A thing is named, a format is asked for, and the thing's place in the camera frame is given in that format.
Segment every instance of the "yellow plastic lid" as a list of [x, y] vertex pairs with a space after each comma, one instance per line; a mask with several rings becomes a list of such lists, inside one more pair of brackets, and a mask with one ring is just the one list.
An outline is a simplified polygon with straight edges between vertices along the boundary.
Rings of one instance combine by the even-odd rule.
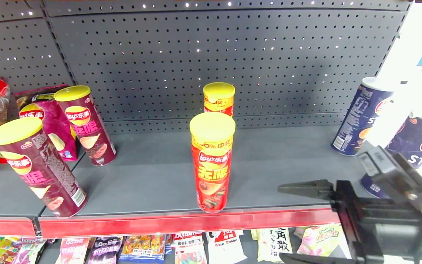
[[90, 94], [90, 88], [85, 85], [66, 87], [55, 92], [55, 100], [59, 102], [73, 101]]
[[24, 140], [42, 129], [38, 117], [15, 119], [0, 126], [0, 146]]
[[229, 98], [234, 96], [236, 88], [227, 82], [211, 82], [203, 87], [203, 94], [211, 97]]
[[227, 140], [236, 132], [236, 122], [220, 112], [204, 112], [191, 119], [190, 132], [194, 137], [218, 142]]

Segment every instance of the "red shelf edge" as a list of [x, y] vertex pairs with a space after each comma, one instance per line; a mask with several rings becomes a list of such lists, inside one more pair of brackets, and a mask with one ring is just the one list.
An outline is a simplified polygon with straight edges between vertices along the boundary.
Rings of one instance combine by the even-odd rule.
[[327, 206], [282, 207], [266, 210], [227, 210], [218, 214], [128, 214], [57, 219], [40, 217], [44, 238], [99, 237], [132, 234], [173, 234], [183, 231], [245, 230], [271, 227], [304, 227], [339, 223]]
[[26, 217], [0, 217], [0, 236], [33, 237], [32, 220]]

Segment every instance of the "robotic arm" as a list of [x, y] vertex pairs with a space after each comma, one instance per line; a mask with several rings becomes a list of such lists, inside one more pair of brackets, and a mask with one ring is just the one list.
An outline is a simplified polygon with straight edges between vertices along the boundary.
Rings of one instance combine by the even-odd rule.
[[330, 201], [352, 259], [280, 254], [286, 264], [382, 264], [384, 254], [422, 260], [422, 177], [400, 154], [381, 147], [359, 155], [367, 174], [391, 199], [360, 198], [349, 181], [284, 184], [279, 192]]

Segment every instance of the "lay's stax can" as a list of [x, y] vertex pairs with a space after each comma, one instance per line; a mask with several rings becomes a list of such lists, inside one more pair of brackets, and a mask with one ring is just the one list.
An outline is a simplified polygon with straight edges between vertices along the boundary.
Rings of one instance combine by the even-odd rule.
[[55, 216], [70, 217], [84, 207], [87, 196], [42, 126], [37, 117], [1, 125], [0, 153]]
[[95, 108], [90, 88], [85, 85], [67, 87], [57, 91], [54, 97], [92, 164], [103, 166], [112, 162], [117, 152]]
[[390, 153], [400, 153], [412, 167], [422, 165], [422, 117], [411, 113], [385, 148]]
[[203, 87], [204, 111], [234, 114], [234, 94], [236, 88], [224, 82], [211, 82]]
[[201, 113], [190, 121], [196, 197], [207, 213], [226, 206], [235, 131], [233, 118], [219, 112]]
[[332, 147], [340, 154], [354, 156], [366, 140], [375, 120], [390, 103], [394, 85], [375, 77], [362, 79]]

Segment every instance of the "pegboard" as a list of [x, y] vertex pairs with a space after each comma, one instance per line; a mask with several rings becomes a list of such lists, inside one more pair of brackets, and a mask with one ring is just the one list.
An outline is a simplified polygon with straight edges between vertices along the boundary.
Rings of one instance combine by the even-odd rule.
[[0, 22], [42, 17], [39, 1], [0, 1]]
[[[234, 117], [238, 128], [308, 127], [313, 125], [340, 125], [345, 113], [293, 114]], [[190, 119], [159, 119], [105, 122], [109, 134], [180, 132], [189, 130]]]
[[[11, 93], [72, 81], [42, 18], [0, 22], [0, 78]], [[14, 97], [10, 117], [17, 116]]]
[[66, 62], [106, 121], [191, 118], [202, 87], [236, 86], [236, 116], [345, 112], [404, 12], [288, 9], [52, 18]]
[[410, 3], [402, 0], [111, 0], [111, 1], [49, 1], [45, 0], [51, 17], [59, 15], [103, 14], [123, 12], [253, 10], [260, 8], [330, 8], [348, 10], [407, 11]]

